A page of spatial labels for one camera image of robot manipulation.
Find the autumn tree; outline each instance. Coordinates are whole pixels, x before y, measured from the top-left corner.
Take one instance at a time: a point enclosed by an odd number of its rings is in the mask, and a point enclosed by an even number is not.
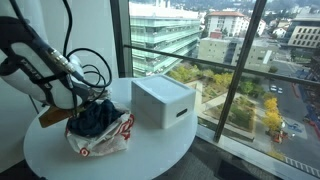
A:
[[[281,117],[279,112],[276,111],[266,111],[265,117],[262,122],[269,128],[269,131],[276,131],[281,125]]]
[[[270,112],[278,112],[277,98],[270,98],[264,102],[264,107]]]

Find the building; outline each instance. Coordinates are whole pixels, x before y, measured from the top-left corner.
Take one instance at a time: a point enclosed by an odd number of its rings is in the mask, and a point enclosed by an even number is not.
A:
[[[235,66],[238,62],[243,38],[211,39],[200,40],[198,58],[229,64]],[[274,58],[279,47],[271,41],[255,40],[249,52],[245,68],[268,72],[270,61]]]
[[[228,36],[238,36],[241,31],[244,15],[236,11],[214,11],[208,15],[207,29],[210,32],[215,29],[226,29]]]
[[[215,32],[216,29],[227,30],[229,37],[243,37],[246,33],[250,18],[236,11],[214,11],[208,15],[208,24],[206,25],[209,36],[211,32]],[[262,35],[266,23],[261,20],[257,33]]]
[[[163,2],[156,6],[130,4],[130,23],[132,45],[136,47],[188,56],[199,40],[198,13],[171,9]],[[164,74],[182,61],[134,49],[132,58],[135,77]]]
[[[320,13],[301,11],[284,36],[285,46],[315,49],[320,46]]]
[[[248,30],[249,23],[250,23],[250,19],[251,19],[251,18],[249,18],[249,17],[244,17],[244,18],[243,18],[243,22],[242,22],[241,30],[240,30],[240,34],[242,34],[242,36],[243,36],[243,34],[245,34],[245,33],[247,32],[247,30]],[[260,22],[259,22],[258,29],[257,29],[257,34],[258,34],[259,36],[262,35],[262,33],[263,33],[263,31],[265,30],[266,26],[267,26],[267,23],[266,23],[264,20],[261,19]]]
[[[281,28],[274,29],[272,34],[277,35],[277,38],[283,38],[285,36],[286,32],[287,31],[285,30],[285,28],[281,27]]]

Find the gray floor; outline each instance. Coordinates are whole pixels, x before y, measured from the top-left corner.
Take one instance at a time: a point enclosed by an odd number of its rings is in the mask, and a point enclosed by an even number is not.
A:
[[[25,161],[0,174],[0,179],[37,180]],[[195,138],[189,151],[167,172],[154,180],[278,179],[266,171]]]

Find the white plastic bag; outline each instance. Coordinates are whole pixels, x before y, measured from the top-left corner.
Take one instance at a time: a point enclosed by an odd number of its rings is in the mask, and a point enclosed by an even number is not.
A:
[[[72,149],[83,156],[103,156],[116,151],[127,149],[130,130],[134,116],[125,106],[112,102],[115,108],[124,114],[110,124],[98,137],[87,138],[71,133],[66,127],[65,137]]]

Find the white plastic container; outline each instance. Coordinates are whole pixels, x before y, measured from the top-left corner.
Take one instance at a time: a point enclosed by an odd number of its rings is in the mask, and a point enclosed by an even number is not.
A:
[[[132,108],[166,129],[194,111],[195,90],[164,75],[132,81]]]

